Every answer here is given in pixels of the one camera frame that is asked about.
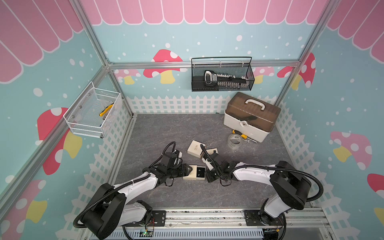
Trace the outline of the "cream tan-drawer jewelry box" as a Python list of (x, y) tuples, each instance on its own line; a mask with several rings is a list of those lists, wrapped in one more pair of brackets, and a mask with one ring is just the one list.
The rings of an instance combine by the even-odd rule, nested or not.
[(218, 149), (217, 148), (214, 148), (214, 149), (208, 149), (208, 150), (206, 150), (206, 154), (205, 153), (203, 153), (203, 156), (202, 156), (202, 160), (203, 160), (203, 162), (205, 163), (205, 164), (207, 164), (208, 163), (208, 159), (209, 159), (209, 157), (208, 156), (210, 156), (210, 155), (212, 155), (212, 154), (214, 154), (214, 153), (218, 153)]

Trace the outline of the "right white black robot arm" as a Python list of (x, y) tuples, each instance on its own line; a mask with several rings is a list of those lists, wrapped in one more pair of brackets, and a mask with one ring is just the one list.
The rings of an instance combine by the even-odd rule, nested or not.
[(233, 181), (249, 181), (274, 188), (275, 195), (265, 200), (257, 213), (257, 220), (263, 225), (271, 226), (277, 220), (284, 224), (285, 212), (303, 210), (307, 202), (319, 199), (324, 193), (320, 180), (286, 161), (270, 166), (228, 162), (218, 153), (208, 153), (204, 145), (200, 148), (208, 167), (206, 178), (209, 183), (219, 180), (223, 187), (228, 187)]

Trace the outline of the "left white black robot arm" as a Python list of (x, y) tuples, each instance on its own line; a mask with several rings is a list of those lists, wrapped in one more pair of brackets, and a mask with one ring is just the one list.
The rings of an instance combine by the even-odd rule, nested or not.
[(176, 178), (188, 176), (193, 168), (183, 162), (182, 153), (176, 149), (176, 142), (169, 143), (160, 157), (142, 174), (122, 184), (102, 184), (89, 203), (74, 219), (77, 229), (88, 229), (98, 239), (109, 237), (117, 227), (130, 223), (146, 226), (152, 218), (152, 207), (144, 201), (131, 200), (161, 185), (171, 187)]

